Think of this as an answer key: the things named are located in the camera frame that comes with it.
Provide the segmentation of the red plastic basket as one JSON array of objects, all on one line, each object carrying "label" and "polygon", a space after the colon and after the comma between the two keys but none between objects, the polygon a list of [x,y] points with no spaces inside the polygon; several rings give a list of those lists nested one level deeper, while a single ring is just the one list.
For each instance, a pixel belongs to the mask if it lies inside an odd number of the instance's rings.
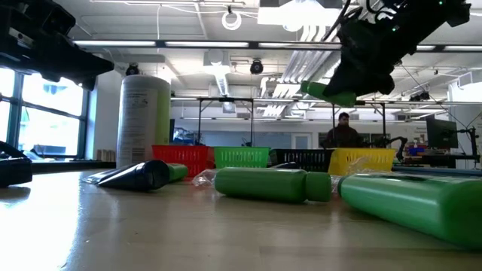
[{"label": "red plastic basket", "polygon": [[152,145],[155,159],[165,163],[177,163],[188,168],[188,177],[194,177],[205,169],[215,168],[212,147],[204,145]]}]

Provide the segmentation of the black aluminium table frame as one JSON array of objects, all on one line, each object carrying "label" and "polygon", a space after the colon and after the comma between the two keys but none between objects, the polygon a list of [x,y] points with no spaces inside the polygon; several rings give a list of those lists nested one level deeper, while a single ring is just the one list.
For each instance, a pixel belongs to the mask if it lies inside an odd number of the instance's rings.
[{"label": "black aluminium table frame", "polygon": [[[17,150],[6,142],[0,141],[0,160],[11,157],[27,157],[22,151]],[[115,163],[97,160],[81,160],[70,162],[32,162],[32,174],[54,172],[77,172],[91,169],[113,169]],[[409,166],[393,166],[396,172],[407,172],[421,175],[446,175],[446,176],[473,176],[482,177],[481,169],[440,169]]]}]

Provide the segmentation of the white green wipes canister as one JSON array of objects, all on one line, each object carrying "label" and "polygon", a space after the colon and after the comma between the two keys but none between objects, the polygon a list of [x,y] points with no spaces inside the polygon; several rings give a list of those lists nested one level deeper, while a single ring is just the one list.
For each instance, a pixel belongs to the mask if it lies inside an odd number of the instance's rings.
[{"label": "white green wipes canister", "polygon": [[120,89],[117,167],[154,159],[154,145],[168,145],[171,89],[150,75],[129,75]]}]

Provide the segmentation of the small wooden blocks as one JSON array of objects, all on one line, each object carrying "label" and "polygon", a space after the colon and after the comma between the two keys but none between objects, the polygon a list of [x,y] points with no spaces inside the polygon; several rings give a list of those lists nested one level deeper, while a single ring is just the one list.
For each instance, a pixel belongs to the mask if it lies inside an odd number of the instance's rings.
[{"label": "small wooden blocks", "polygon": [[102,162],[115,162],[116,153],[113,150],[98,149],[96,151],[96,159]]}]

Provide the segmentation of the green plastic basket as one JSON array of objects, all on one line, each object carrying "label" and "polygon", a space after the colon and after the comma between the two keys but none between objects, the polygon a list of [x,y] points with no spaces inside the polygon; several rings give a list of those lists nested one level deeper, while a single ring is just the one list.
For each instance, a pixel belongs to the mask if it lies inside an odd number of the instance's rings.
[{"label": "green plastic basket", "polygon": [[266,168],[269,160],[269,148],[260,147],[214,147],[215,166]]}]

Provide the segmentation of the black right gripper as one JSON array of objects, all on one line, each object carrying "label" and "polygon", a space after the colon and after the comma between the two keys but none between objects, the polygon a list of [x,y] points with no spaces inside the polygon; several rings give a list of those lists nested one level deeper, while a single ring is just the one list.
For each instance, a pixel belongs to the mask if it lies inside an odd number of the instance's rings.
[{"label": "black right gripper", "polygon": [[391,75],[385,74],[392,72],[393,66],[405,56],[405,19],[383,18],[375,23],[345,19],[337,37],[342,44],[340,64],[324,95],[389,95],[395,83]]}]

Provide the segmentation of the black plastic basket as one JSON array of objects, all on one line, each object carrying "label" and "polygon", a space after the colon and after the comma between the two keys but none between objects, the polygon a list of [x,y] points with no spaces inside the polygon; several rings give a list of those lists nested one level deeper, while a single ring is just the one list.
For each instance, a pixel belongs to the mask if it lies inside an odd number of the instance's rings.
[{"label": "black plastic basket", "polygon": [[272,149],[272,166],[284,163],[296,163],[300,169],[308,172],[327,172],[334,149]]}]

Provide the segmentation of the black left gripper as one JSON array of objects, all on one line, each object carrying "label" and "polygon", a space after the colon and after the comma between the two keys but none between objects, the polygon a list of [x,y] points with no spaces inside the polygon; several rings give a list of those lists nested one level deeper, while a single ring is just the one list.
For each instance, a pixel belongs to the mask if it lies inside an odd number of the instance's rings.
[{"label": "black left gripper", "polygon": [[46,32],[37,22],[35,8],[41,0],[0,0],[0,65],[41,71],[51,68],[48,80],[70,80],[84,90],[94,90],[96,76],[114,69],[114,63],[95,56],[58,32]]}]

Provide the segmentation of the person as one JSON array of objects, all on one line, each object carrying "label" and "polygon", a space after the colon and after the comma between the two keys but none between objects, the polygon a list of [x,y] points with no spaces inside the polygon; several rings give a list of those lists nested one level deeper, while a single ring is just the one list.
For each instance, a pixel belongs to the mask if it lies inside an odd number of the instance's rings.
[{"label": "person", "polygon": [[349,115],[342,112],[338,117],[338,125],[329,130],[323,142],[325,148],[360,148],[362,138],[349,125]]}]

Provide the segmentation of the black background desk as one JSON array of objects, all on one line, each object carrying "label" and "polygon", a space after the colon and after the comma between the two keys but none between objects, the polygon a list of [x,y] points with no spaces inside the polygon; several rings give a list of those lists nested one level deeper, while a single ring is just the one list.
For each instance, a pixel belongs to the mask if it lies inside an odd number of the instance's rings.
[{"label": "black background desk", "polygon": [[422,155],[418,157],[405,157],[401,165],[430,165],[430,166],[445,166],[448,168],[456,168],[457,160],[473,160],[476,163],[480,161],[480,155],[464,155],[464,154],[435,154]]}]

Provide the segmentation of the long ceiling light bar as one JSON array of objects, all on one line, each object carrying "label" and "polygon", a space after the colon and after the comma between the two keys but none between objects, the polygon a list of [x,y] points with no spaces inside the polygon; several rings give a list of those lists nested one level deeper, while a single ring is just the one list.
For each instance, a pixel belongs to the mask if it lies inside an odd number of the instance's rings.
[{"label": "long ceiling light bar", "polygon": [[142,47],[172,49],[250,49],[250,50],[340,50],[334,42],[272,42],[272,41],[163,41],[163,40],[78,40],[80,47]]}]

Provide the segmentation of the black computer monitor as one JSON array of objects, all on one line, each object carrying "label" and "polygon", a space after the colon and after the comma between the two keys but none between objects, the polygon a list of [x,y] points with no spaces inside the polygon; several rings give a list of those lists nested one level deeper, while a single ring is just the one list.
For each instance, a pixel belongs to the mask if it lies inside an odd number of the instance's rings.
[{"label": "black computer monitor", "polygon": [[428,144],[431,148],[458,148],[457,125],[448,120],[426,120]]}]

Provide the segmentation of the yellow plastic basket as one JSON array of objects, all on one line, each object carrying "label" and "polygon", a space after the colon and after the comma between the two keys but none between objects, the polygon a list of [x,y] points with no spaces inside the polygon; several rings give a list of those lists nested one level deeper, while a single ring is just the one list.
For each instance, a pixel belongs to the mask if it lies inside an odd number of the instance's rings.
[{"label": "yellow plastic basket", "polygon": [[383,165],[378,172],[389,172],[395,159],[395,149],[391,148],[337,148],[331,155],[328,173],[330,175],[345,175],[347,163],[358,157],[375,157]]}]

